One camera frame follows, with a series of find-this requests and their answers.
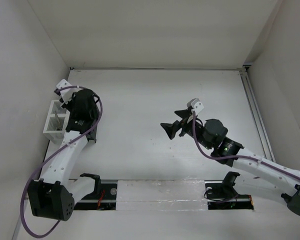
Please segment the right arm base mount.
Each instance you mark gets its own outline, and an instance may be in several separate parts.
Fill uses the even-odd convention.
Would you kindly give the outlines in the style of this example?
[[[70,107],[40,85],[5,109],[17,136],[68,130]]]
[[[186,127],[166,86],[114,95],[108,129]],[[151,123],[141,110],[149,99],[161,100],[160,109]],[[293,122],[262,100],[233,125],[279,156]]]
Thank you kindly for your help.
[[[205,182],[203,197],[207,200],[208,210],[254,210],[252,197],[238,194],[235,180],[240,176],[238,172],[228,172],[223,180],[208,180]]]

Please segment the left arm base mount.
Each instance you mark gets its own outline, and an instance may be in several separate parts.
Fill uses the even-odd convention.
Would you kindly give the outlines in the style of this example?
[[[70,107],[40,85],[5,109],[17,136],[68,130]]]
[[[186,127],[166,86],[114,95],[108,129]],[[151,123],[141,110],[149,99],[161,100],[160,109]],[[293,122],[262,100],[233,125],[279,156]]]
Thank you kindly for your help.
[[[100,193],[91,193],[74,207],[76,211],[115,211],[117,205],[117,180],[101,180]]]

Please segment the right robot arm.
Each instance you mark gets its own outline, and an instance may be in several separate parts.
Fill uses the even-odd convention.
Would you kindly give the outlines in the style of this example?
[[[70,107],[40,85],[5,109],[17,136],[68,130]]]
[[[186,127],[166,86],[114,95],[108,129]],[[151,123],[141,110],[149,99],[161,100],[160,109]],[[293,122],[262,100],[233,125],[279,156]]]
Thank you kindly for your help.
[[[205,197],[221,204],[242,195],[253,195],[285,205],[300,216],[300,171],[284,167],[254,154],[241,143],[227,137],[228,129],[218,119],[202,122],[194,110],[175,111],[182,119],[161,123],[169,139],[176,134],[193,138],[200,153],[210,160],[234,168],[221,183],[208,186]]]

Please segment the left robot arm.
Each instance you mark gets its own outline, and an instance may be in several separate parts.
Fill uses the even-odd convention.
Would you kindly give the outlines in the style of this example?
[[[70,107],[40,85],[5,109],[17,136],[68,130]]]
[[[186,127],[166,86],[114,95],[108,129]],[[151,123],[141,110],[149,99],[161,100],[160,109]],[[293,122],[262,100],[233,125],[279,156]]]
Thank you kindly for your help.
[[[94,199],[102,192],[97,174],[82,173],[77,181],[69,183],[80,153],[88,142],[97,141],[97,126],[102,115],[100,98],[91,89],[83,88],[72,93],[63,106],[70,114],[58,153],[48,161],[41,178],[31,180],[27,188],[32,214],[58,221],[67,221],[84,197]]]

